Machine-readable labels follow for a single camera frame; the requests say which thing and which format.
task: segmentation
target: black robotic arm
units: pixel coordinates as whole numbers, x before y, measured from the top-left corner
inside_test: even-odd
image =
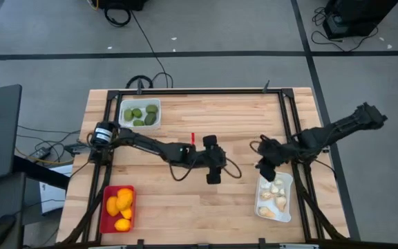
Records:
[[[117,125],[111,122],[97,124],[95,133],[91,138],[91,145],[97,150],[98,154],[108,156],[106,151],[120,146],[132,146],[160,156],[163,161],[169,164],[173,178],[177,181],[183,180],[192,169],[208,167],[207,183],[220,183],[221,169],[224,169],[227,165],[227,159],[225,151],[219,147],[215,135],[205,136],[203,138],[205,150],[196,151],[196,146],[192,144],[183,142],[163,143],[127,128],[120,129],[120,132],[117,133],[118,130]],[[172,166],[186,168],[188,172],[178,179],[173,174]]]

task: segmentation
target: red bowl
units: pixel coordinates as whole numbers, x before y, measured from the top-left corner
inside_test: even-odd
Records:
[[[120,233],[123,231],[117,231],[115,228],[115,222],[118,219],[124,218],[121,214],[116,214],[116,216],[112,217],[110,214],[107,212],[106,204],[107,204],[107,199],[111,196],[117,196],[117,192],[120,189],[130,189],[133,191],[133,202],[131,204],[131,220],[130,220],[130,229],[128,231],[124,232],[130,232],[133,229],[133,224],[135,223],[135,207],[136,207],[136,191],[133,186],[126,185],[126,186],[107,186],[104,189],[104,199],[102,200],[102,212],[101,212],[101,222],[99,223],[99,231],[102,234],[107,234],[107,233]]]

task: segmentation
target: wooden table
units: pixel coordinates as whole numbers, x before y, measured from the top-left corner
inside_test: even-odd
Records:
[[[80,139],[85,140],[96,123],[102,120],[106,94],[107,90],[90,92]],[[302,129],[320,126],[312,90],[295,88],[294,94]],[[249,148],[249,142],[258,140],[261,134],[280,142],[286,141],[278,97],[268,94],[195,94],[134,95],[127,98],[161,100],[162,126],[151,133],[142,132],[144,135],[162,142],[190,142],[191,132],[195,132],[199,150],[203,149],[203,136],[216,134],[218,144],[227,152],[228,158],[239,164],[243,177],[234,179],[222,172],[221,184],[208,185],[205,179],[208,169],[198,169],[184,181],[176,182],[171,178],[168,165],[159,157],[132,147],[120,147],[115,150],[110,185],[134,185],[137,191],[135,227],[126,234],[104,234],[102,244],[135,245],[138,239],[144,239],[145,244],[258,243],[258,238],[265,238],[267,243],[305,241],[294,184],[290,200],[292,220],[289,223],[270,221],[254,213],[259,177],[254,165],[260,156]],[[289,105],[287,109],[294,127]],[[73,171],[79,169],[87,157],[87,154],[77,156]],[[319,160],[330,165],[327,154],[321,154]],[[277,171],[292,175],[290,165],[282,165]],[[184,172],[185,169],[175,169],[176,176]],[[103,179],[103,173],[102,170],[99,179]],[[65,239],[85,213],[92,175],[93,165],[87,165],[71,179],[57,241]],[[319,207],[337,230],[348,236],[332,172],[313,163],[312,176]],[[312,236],[315,237],[314,221],[308,206],[307,212]],[[90,240],[95,238],[98,211],[93,217]]]

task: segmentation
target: black box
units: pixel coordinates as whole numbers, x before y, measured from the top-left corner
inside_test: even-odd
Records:
[[[141,11],[144,7],[144,3],[147,0],[91,0],[93,6],[96,6],[99,1],[99,8],[104,9],[108,3],[123,3],[125,8],[128,10]]]

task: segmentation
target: white container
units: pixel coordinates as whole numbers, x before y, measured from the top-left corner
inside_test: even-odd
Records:
[[[291,183],[293,182],[293,177],[287,173],[276,172],[276,178],[274,180],[277,180],[277,179],[281,179],[283,181],[283,185],[282,185],[282,187],[279,187],[279,189],[283,188],[285,190],[285,197],[287,198],[287,204],[285,205],[284,212],[279,211],[279,208],[276,207],[274,198],[272,198],[268,201],[263,201],[262,199],[260,199],[260,196],[259,196],[260,193],[263,190],[270,190],[271,186],[272,186],[272,183],[269,183],[261,175],[259,175],[259,179],[257,180],[255,212],[259,217],[262,217],[265,219],[272,219],[272,220],[281,221],[281,222],[290,222],[291,221],[291,214],[290,214],[290,201],[291,201],[290,196],[291,196],[291,194],[290,194],[290,192],[291,192]],[[269,208],[276,215],[276,217],[268,218],[268,217],[261,216],[258,212],[260,207]]]
[[[133,125],[134,120],[145,120],[145,117],[147,115],[145,108],[150,105],[154,104],[155,106],[158,107],[158,113],[156,114],[156,122],[152,125],[144,125],[141,127],[135,127]],[[124,119],[124,112],[127,109],[135,109],[138,108],[142,112],[142,117],[141,118],[133,118],[132,121],[125,121]],[[160,100],[159,99],[141,99],[141,100],[123,100],[121,102],[121,108],[120,108],[120,114],[119,114],[119,124],[121,125],[122,128],[129,128],[132,130],[155,130],[160,128],[160,117],[162,116],[162,108],[160,106]]]

